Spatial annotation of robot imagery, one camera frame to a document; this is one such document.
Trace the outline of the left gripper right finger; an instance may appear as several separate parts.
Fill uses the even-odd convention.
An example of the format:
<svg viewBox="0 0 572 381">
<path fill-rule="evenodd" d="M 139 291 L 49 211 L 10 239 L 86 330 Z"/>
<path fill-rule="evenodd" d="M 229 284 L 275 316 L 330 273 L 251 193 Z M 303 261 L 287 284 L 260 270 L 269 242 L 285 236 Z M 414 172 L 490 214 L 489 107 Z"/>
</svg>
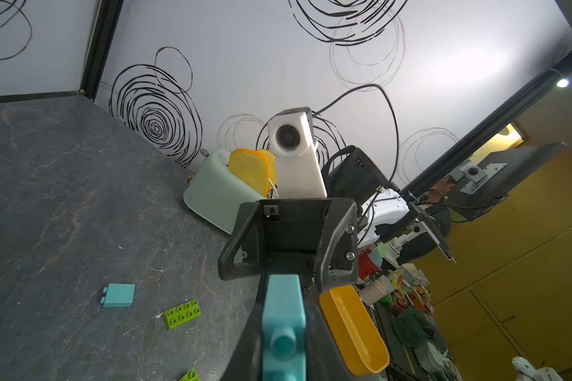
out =
<svg viewBox="0 0 572 381">
<path fill-rule="evenodd" d="M 304 311 L 307 380 L 353 380 L 319 307 L 305 305 Z"/>
</svg>

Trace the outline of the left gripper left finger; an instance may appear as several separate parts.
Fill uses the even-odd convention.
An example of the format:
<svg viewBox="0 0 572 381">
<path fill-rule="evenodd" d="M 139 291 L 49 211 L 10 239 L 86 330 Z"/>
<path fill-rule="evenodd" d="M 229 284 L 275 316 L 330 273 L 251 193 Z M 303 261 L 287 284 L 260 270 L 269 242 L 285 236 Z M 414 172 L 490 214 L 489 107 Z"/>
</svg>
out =
<svg viewBox="0 0 572 381">
<path fill-rule="evenodd" d="M 264 305 L 254 305 L 221 381 L 262 379 L 262 314 Z"/>
</svg>

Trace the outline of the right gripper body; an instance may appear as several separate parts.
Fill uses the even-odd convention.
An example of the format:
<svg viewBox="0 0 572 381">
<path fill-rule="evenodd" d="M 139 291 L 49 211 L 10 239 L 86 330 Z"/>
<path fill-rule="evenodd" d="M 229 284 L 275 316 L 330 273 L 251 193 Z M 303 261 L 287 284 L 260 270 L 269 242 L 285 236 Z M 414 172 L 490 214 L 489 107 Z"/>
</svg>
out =
<svg viewBox="0 0 572 381">
<path fill-rule="evenodd" d="M 261 274 L 330 276 L 325 229 L 331 198 L 265 199 L 260 201 Z"/>
</svg>

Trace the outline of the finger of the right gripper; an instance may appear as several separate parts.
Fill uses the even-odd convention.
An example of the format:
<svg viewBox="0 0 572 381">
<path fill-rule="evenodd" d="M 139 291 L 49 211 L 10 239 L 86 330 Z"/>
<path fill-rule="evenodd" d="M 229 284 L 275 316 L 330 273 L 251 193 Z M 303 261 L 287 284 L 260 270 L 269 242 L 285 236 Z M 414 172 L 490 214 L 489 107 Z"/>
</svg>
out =
<svg viewBox="0 0 572 381">
<path fill-rule="evenodd" d="M 320 293 L 358 279 L 357 205 L 351 198 L 330 198 L 327 202 L 314 264 Z"/>
<path fill-rule="evenodd" d="M 218 259 L 219 277 L 234 280 L 267 272 L 263 240 L 262 202 L 243 203 L 235 227 Z"/>
</svg>

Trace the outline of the teal lego brick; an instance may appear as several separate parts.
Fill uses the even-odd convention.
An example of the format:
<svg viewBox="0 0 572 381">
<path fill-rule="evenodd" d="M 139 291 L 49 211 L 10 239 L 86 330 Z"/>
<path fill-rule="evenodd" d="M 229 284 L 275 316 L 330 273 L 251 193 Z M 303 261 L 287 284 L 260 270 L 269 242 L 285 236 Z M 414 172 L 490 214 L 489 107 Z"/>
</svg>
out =
<svg viewBox="0 0 572 381">
<path fill-rule="evenodd" d="M 269 277 L 262 314 L 262 379 L 307 379 L 306 316 L 300 278 Z"/>
<path fill-rule="evenodd" d="M 129 307 L 133 303 L 134 284 L 108 284 L 103 288 L 100 304 L 104 308 Z"/>
</svg>

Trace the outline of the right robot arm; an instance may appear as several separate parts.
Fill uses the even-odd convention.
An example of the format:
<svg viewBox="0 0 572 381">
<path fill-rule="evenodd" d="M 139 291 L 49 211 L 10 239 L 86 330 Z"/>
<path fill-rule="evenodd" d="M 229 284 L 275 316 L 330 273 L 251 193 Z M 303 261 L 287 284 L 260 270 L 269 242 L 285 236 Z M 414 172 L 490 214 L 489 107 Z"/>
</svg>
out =
<svg viewBox="0 0 572 381">
<path fill-rule="evenodd" d="M 262 198 L 241 204 L 235 228 L 219 256 L 223 280 L 295 275 L 314 280 L 319 291 L 358 280 L 358 250 L 388 246 L 395 263 L 410 241 L 428 237 L 452 255 L 437 220 L 400 194 L 365 153 L 348 146 L 334 170 L 322 168 L 330 198 Z"/>
</svg>

